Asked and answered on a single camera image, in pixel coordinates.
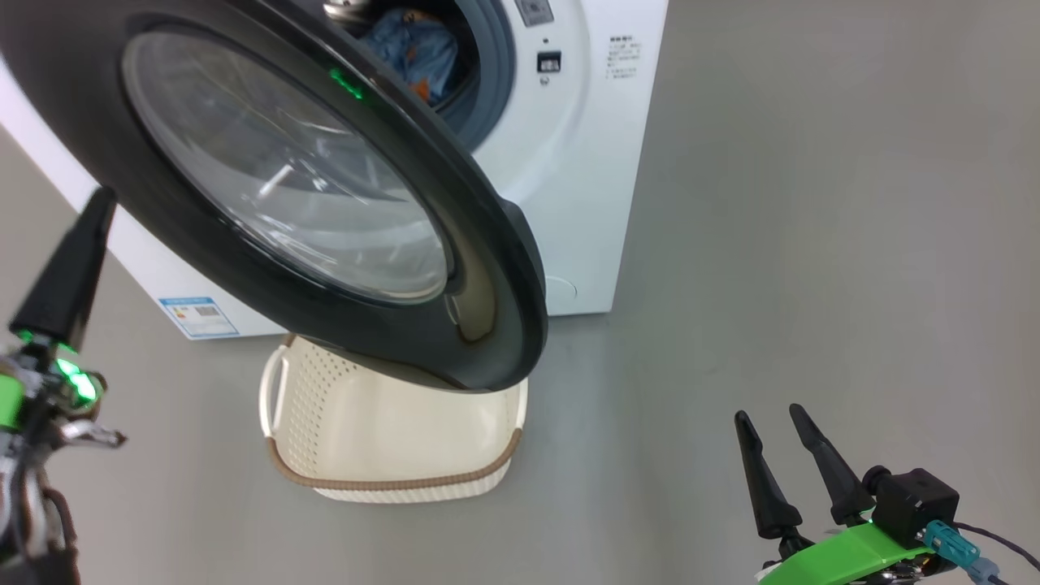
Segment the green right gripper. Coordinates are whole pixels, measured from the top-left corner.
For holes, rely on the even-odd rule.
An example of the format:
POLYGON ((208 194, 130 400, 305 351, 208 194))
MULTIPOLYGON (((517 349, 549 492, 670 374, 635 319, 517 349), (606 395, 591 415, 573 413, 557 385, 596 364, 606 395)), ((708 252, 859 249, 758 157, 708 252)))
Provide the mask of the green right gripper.
MULTIPOLYGON (((821 433, 807 410, 790 406, 802 446, 810 452, 831 500, 830 514, 839 526, 854 526, 837 535, 794 552, 787 559, 759 570, 760 584, 903 584, 921 581, 936 562, 926 546, 903 548, 866 523, 863 514, 874 499, 842 455, 821 433)), ((746 411, 734 416, 744 478, 757 534, 763 540, 797 540, 802 516, 787 502, 765 461, 764 446, 746 411)))

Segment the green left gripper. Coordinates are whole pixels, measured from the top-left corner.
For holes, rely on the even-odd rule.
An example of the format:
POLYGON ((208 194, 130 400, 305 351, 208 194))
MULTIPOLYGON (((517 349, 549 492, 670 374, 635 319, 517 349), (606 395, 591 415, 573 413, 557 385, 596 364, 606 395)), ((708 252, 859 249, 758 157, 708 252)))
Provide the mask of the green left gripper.
POLYGON ((116 210, 114 189, 93 190, 10 321, 16 342, 2 349, 4 460, 126 444, 125 433, 98 422, 109 389, 104 375, 62 356, 82 348, 116 210))

